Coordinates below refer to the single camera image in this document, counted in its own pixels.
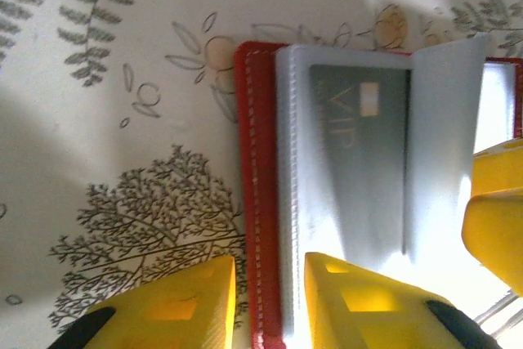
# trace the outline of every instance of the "red wallet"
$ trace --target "red wallet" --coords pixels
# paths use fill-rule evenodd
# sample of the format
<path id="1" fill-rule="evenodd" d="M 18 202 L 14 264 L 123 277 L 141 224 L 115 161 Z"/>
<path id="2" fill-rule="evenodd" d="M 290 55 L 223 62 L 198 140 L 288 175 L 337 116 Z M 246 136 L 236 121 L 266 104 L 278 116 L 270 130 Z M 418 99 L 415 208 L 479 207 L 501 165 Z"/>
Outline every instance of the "red wallet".
<path id="1" fill-rule="evenodd" d="M 235 53 L 253 349 L 285 348 L 279 300 L 275 53 L 286 45 L 246 42 Z M 487 60 L 516 65 L 514 137 L 521 137 L 523 60 Z"/>

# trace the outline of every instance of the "white stitching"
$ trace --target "white stitching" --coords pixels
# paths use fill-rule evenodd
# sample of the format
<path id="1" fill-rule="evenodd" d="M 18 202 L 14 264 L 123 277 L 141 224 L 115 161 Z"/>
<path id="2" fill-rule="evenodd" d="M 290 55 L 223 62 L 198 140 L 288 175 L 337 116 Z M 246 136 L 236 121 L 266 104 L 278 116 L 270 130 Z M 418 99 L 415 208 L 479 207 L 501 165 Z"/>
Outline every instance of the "white stitching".
<path id="1" fill-rule="evenodd" d="M 521 64 L 516 63 L 516 75 L 517 75 L 517 87 L 516 87 L 516 97 L 519 102 L 516 102 L 516 118 L 515 122 L 515 136 L 521 135 L 523 133 L 523 116 L 521 115 L 521 110 L 523 109 L 523 67 Z"/>
<path id="2" fill-rule="evenodd" d="M 275 51 L 251 51 L 245 56 L 245 73 L 247 75 L 247 105 L 248 105 L 248 137 L 250 140 L 249 149 L 251 154 L 251 165 L 253 167 L 253 194 L 254 194 L 254 232 L 255 232 L 255 249 L 254 259 L 256 260 L 256 293 L 257 293 L 257 316 L 258 316 L 258 344 L 261 349 L 263 345 L 263 305 L 262 305 L 262 260 L 260 258 L 260 199 L 258 193 L 257 178 L 257 160 L 256 160 L 256 130 L 254 128 L 254 97 L 253 97 L 253 79 L 251 75 L 251 66 L 249 64 L 252 55 L 267 55 Z"/>
<path id="3" fill-rule="evenodd" d="M 294 251 L 294 258 L 292 264 L 294 265 L 294 279 L 295 282 L 300 283 L 300 261 L 299 261 L 299 228 L 297 224 L 297 103 L 296 103 L 296 52 L 299 50 L 299 47 L 292 47 L 289 59 L 290 59 L 290 79 L 289 79 L 289 98 L 288 98 L 288 112 L 289 112 L 289 150 L 290 150 L 290 177 L 291 177 L 291 245 Z M 293 299 L 297 300 L 297 308 L 301 309 L 301 294 L 294 293 Z M 296 324 L 296 315 L 293 315 L 293 323 Z"/>

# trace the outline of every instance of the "tablecloth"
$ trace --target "tablecloth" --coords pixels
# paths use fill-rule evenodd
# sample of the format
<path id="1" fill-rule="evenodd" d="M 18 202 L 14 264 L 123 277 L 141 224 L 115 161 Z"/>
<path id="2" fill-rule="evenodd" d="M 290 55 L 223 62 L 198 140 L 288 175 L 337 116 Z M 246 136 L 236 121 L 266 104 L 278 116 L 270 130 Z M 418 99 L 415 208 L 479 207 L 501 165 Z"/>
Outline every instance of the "tablecloth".
<path id="1" fill-rule="evenodd" d="M 521 56 L 523 0 L 0 0 L 0 347 L 222 254 L 248 347 L 235 47 L 476 32 Z"/>

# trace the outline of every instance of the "yellow object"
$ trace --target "yellow object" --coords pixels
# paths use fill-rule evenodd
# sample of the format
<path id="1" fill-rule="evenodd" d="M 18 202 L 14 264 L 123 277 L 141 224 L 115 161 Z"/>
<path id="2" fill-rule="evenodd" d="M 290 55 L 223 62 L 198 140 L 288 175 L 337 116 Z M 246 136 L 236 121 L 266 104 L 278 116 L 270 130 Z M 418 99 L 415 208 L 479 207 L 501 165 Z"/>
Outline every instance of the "yellow object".
<path id="1" fill-rule="evenodd" d="M 523 188 L 472 198 L 462 237 L 477 260 L 523 296 Z"/>
<path id="2" fill-rule="evenodd" d="M 449 302 L 420 288 L 308 253 L 305 290 L 314 348 L 463 349 L 425 306 Z"/>
<path id="3" fill-rule="evenodd" d="M 523 188 L 523 139 L 474 154 L 472 197 Z"/>
<path id="4" fill-rule="evenodd" d="M 472 198 L 463 219 L 468 251 L 523 296 L 523 139 L 474 155 Z"/>
<path id="5" fill-rule="evenodd" d="M 116 313 L 86 349 L 230 348 L 235 260 L 217 257 L 94 306 Z"/>

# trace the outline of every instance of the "metal rod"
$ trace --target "metal rod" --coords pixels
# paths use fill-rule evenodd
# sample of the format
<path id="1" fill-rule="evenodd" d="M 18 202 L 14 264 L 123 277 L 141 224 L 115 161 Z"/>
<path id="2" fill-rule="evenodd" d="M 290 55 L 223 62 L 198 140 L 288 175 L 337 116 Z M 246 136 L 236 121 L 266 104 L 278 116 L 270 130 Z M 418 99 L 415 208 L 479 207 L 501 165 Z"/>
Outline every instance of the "metal rod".
<path id="1" fill-rule="evenodd" d="M 514 316 L 507 320 L 503 326 L 494 331 L 491 334 L 492 338 L 498 339 L 501 334 L 510 330 L 512 327 L 516 326 L 516 324 L 520 323 L 521 321 L 523 321 L 523 310 L 519 310 Z"/>
<path id="2" fill-rule="evenodd" d="M 505 309 L 507 306 L 512 304 L 514 301 L 516 301 L 519 298 L 517 294 L 515 294 L 513 291 L 508 291 L 508 293 L 505 295 L 504 298 L 496 302 L 491 308 L 489 308 L 487 311 L 483 312 L 481 315 L 477 316 L 474 321 L 482 325 L 484 324 L 489 318 L 496 315 L 501 310 Z"/>

